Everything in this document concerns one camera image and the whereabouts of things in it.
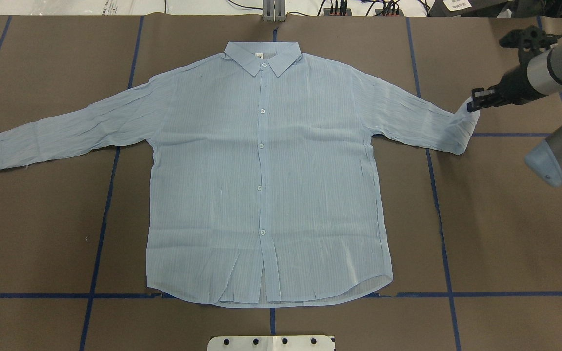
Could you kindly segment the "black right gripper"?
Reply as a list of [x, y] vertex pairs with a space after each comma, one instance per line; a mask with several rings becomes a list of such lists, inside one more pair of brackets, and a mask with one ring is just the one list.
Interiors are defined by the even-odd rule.
[[466, 103], [469, 113], [493, 106], [529, 103], [529, 82], [522, 68], [514, 68], [504, 74], [498, 84], [488, 89], [478, 87], [471, 90], [472, 99]]

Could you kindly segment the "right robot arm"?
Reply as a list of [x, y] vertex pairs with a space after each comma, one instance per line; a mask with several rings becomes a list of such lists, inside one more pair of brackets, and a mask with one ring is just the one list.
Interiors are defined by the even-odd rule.
[[[509, 31], [499, 45], [517, 49], [518, 65], [494, 86], [473, 89], [468, 111], [522, 106], [562, 95], [562, 34], [549, 34], [540, 27], [529, 26]], [[525, 163], [549, 186], [562, 186], [562, 125], [525, 156]]]

